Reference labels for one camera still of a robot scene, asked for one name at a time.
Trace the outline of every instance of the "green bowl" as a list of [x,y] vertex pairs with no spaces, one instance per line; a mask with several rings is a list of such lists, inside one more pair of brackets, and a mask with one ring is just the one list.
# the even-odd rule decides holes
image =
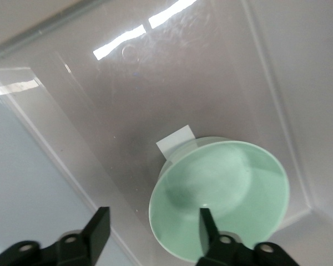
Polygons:
[[210,208],[219,231],[233,232],[253,248],[283,219],[289,183],[281,163],[256,145],[205,137],[176,150],[159,176],[149,203],[158,242],[172,255],[203,256],[199,208]]

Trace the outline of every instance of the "transparent plastic panel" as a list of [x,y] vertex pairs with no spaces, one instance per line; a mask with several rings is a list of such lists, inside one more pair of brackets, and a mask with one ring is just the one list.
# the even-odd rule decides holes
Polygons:
[[[10,110],[0,103],[0,253],[33,240],[45,248],[82,229],[88,208]],[[96,266],[132,265],[110,238]]]
[[78,0],[0,0],[0,44]]
[[259,145],[284,165],[282,227],[309,211],[281,101],[239,1],[106,1],[0,58],[0,100],[85,203],[111,206],[114,237],[139,265],[189,265],[154,238],[148,205],[165,158],[156,142]]

